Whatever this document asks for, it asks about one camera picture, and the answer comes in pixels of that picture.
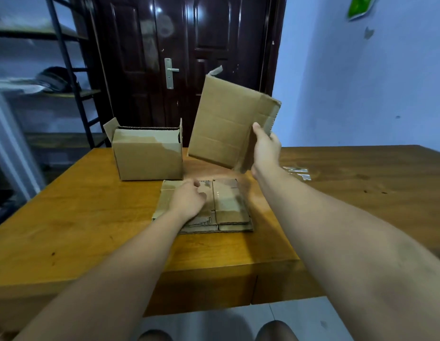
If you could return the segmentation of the person's right hand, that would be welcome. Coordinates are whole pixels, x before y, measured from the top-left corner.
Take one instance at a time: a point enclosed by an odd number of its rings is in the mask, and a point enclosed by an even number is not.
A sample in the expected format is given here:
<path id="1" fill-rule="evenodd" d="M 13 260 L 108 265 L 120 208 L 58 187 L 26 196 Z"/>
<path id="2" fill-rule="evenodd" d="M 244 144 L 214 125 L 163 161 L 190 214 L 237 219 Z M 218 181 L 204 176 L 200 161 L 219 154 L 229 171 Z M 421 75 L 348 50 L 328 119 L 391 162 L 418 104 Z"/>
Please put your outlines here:
<path id="1" fill-rule="evenodd" d="M 251 173 L 256 180 L 279 167 L 280 151 L 280 140 L 273 131 L 269 135 L 266 133 L 266 140 L 256 142 L 254 163 L 251 168 Z"/>

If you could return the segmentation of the person's left hand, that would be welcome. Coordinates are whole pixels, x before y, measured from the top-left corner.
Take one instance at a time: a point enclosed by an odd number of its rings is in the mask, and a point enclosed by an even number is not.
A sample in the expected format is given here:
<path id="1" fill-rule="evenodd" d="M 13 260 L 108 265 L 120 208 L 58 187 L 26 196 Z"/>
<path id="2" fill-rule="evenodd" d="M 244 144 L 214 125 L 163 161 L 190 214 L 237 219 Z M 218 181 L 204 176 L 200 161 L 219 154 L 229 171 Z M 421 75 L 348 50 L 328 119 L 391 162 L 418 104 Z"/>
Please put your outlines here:
<path id="1" fill-rule="evenodd" d="M 198 215 L 206 204 L 206 200 L 206 193 L 195 190 L 192 186 L 192 179 L 187 179 L 174 190 L 169 211 L 181 222 L 186 223 Z"/>

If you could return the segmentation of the person's left forearm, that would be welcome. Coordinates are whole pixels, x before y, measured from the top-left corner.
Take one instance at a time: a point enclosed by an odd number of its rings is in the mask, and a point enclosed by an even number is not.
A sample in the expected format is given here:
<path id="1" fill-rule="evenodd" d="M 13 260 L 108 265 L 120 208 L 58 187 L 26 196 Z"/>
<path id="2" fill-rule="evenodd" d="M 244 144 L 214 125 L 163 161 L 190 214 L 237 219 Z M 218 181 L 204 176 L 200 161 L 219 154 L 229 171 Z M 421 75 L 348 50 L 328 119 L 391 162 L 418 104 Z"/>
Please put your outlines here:
<path id="1" fill-rule="evenodd" d="M 171 208 L 59 294 L 14 341 L 125 341 L 142 317 L 170 248 L 197 212 Z"/>

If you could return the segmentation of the person's right forearm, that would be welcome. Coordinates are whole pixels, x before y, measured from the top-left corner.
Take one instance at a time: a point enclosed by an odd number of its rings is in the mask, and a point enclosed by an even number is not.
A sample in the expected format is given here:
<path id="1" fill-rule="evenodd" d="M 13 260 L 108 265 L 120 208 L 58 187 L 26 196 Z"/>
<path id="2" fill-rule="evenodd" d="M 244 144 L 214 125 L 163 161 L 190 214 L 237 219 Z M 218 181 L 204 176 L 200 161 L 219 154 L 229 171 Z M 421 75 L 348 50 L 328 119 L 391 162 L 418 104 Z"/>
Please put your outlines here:
<path id="1" fill-rule="evenodd" d="M 273 160 L 253 173 L 281 228 L 355 341 L 440 341 L 440 259 L 393 225 Z"/>

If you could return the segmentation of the stack of flattened cardboard boxes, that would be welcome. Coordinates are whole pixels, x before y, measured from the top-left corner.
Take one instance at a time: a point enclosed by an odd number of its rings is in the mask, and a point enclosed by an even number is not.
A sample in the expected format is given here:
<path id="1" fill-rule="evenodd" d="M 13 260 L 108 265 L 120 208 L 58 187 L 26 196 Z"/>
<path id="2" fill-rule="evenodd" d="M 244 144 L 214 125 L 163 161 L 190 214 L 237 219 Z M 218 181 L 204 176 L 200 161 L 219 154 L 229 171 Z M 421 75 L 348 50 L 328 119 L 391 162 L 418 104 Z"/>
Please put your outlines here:
<path id="1" fill-rule="evenodd" d="M 253 223 L 237 179 L 201 180 L 198 190 L 207 195 L 206 203 L 179 234 L 253 232 Z"/>

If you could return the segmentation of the open brown cardboard box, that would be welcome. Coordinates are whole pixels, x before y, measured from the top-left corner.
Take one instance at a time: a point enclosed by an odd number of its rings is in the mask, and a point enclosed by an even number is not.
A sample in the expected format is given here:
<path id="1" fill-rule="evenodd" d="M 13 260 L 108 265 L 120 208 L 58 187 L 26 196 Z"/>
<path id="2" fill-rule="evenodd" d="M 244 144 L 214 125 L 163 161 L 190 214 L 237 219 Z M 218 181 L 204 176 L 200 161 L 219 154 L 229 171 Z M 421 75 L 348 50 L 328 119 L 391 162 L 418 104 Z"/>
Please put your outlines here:
<path id="1" fill-rule="evenodd" d="M 126 127 L 116 118 L 103 125 L 121 181 L 182 180 L 183 123 L 177 127 Z"/>

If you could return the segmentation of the person's left knee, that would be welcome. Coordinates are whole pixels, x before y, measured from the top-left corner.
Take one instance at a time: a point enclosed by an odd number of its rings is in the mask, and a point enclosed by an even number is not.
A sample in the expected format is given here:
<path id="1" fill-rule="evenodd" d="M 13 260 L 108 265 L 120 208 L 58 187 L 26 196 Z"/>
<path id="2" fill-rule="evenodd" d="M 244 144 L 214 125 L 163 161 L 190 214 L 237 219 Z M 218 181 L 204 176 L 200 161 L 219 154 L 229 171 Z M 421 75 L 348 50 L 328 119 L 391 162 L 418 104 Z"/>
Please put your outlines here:
<path id="1" fill-rule="evenodd" d="M 162 330 L 151 329 L 141 334 L 137 338 L 137 341 L 173 341 L 173 339 L 168 333 Z"/>

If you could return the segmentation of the person's knee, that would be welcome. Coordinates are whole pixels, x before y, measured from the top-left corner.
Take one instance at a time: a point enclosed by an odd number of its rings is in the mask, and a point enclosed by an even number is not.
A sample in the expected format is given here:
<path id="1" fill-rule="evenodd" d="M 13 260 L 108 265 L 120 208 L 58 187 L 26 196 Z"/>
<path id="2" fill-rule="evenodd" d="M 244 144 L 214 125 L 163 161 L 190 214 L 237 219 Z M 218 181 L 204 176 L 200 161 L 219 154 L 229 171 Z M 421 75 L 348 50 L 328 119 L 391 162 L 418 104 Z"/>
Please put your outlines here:
<path id="1" fill-rule="evenodd" d="M 274 320 L 264 324 L 255 341 L 299 341 L 292 329 L 283 321 Z"/>
<path id="2" fill-rule="evenodd" d="M 151 329 L 141 334 L 137 338 L 137 341 L 173 341 L 173 339 L 168 333 L 162 330 Z"/>

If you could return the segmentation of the person's right knee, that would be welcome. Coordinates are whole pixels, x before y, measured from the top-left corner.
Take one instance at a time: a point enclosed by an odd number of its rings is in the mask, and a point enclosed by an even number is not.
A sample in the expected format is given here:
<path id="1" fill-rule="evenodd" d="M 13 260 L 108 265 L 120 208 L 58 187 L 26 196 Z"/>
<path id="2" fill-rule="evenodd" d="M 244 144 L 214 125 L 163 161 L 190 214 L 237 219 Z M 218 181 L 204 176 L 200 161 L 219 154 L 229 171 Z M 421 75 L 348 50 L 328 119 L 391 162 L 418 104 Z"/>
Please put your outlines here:
<path id="1" fill-rule="evenodd" d="M 299 341 L 292 329 L 283 321 L 274 320 L 264 324 L 255 341 Z"/>

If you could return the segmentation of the dark cap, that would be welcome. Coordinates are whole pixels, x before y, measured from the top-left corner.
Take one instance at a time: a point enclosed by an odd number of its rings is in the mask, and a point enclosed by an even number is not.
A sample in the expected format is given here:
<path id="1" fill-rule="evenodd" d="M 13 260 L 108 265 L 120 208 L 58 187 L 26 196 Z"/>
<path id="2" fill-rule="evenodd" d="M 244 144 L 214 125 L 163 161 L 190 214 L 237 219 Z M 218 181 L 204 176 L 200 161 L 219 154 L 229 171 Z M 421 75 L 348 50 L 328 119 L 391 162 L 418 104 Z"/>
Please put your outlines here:
<path id="1" fill-rule="evenodd" d="M 52 66 L 44 69 L 33 80 L 43 87 L 45 93 L 73 93 L 69 71 L 64 67 Z"/>

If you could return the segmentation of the black metal shelf rack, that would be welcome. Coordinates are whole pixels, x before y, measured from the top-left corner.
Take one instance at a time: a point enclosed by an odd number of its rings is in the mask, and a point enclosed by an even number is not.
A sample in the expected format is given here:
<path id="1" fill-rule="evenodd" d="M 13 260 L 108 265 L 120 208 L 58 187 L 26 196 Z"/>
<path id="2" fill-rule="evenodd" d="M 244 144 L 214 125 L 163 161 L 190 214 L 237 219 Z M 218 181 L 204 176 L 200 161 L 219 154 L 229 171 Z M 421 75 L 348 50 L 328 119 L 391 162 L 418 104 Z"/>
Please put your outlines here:
<path id="1" fill-rule="evenodd" d="M 75 77 L 75 73 L 87 73 L 92 74 L 94 68 L 83 67 L 83 68 L 74 68 L 70 57 L 69 51 L 66 45 L 67 41 L 78 42 L 81 44 L 92 45 L 93 42 L 88 37 L 83 37 L 81 35 L 68 34 L 62 30 L 62 26 L 58 19 L 55 3 L 62 5 L 64 7 L 69 8 L 71 11 L 75 11 L 80 16 L 84 18 L 84 21 L 87 21 L 87 16 L 85 10 L 81 7 L 71 4 L 66 0 L 45 0 L 47 8 L 50 13 L 51 18 L 51 27 L 52 30 L 37 30 L 34 28 L 24 29 L 24 28 L 0 28 L 0 38 L 16 38 L 16 39 L 36 39 L 36 40 L 52 40 L 57 41 L 60 52 L 62 54 L 65 68 L 68 71 L 69 77 L 69 86 L 71 87 L 70 92 L 44 92 L 44 95 L 47 96 L 55 96 L 55 97 L 68 97 L 74 98 L 77 109 L 80 114 L 80 118 L 86 133 L 87 143 L 90 148 L 100 148 L 102 146 L 111 147 L 110 141 L 107 139 L 105 131 L 103 130 L 102 136 L 99 138 L 99 142 L 95 142 L 94 134 L 92 133 L 91 127 L 95 124 L 100 123 L 100 118 L 96 117 L 92 120 L 88 120 L 86 111 L 83 105 L 83 102 L 89 99 L 94 98 L 97 94 L 101 93 L 101 90 L 82 90 L 78 87 L 77 78 Z"/>

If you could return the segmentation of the white sheet on shelf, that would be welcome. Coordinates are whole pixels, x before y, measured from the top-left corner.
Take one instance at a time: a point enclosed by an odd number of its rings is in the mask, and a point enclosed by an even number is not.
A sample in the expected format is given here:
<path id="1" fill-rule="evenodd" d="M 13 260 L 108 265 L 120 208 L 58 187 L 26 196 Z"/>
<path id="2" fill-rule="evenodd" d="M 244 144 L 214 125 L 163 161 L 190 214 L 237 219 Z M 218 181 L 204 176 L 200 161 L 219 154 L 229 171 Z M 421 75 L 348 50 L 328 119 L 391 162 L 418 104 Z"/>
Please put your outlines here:
<path id="1" fill-rule="evenodd" d="M 35 79 L 28 78 L 1 78 L 0 92 L 20 91 L 24 94 L 36 94 L 44 91 L 46 87 Z"/>

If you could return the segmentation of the green wall sign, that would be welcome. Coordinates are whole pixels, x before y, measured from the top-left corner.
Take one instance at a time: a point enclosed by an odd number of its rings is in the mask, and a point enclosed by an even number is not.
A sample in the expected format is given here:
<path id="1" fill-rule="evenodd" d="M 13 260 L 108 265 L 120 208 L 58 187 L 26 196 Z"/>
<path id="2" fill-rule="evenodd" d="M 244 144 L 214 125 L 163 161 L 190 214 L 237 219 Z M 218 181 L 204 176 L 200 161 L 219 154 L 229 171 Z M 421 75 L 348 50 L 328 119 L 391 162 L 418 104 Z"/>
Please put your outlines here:
<path id="1" fill-rule="evenodd" d="M 348 21 L 354 21 L 369 13 L 376 0 L 351 0 L 347 12 Z"/>

